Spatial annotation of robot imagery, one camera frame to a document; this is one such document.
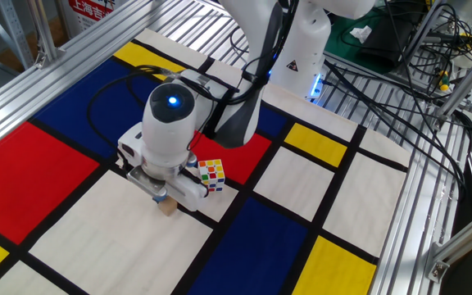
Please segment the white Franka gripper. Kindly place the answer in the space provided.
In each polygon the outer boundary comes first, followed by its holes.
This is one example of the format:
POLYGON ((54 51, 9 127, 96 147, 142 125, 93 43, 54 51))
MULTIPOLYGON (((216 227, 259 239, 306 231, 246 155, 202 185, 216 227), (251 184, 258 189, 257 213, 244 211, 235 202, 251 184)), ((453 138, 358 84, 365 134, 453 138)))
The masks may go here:
POLYGON ((127 179, 156 202, 168 197, 190 211, 204 203, 208 189, 186 170, 197 158, 174 132, 165 131, 161 138, 144 137, 141 125, 134 125, 118 140, 118 149, 132 169, 127 179))

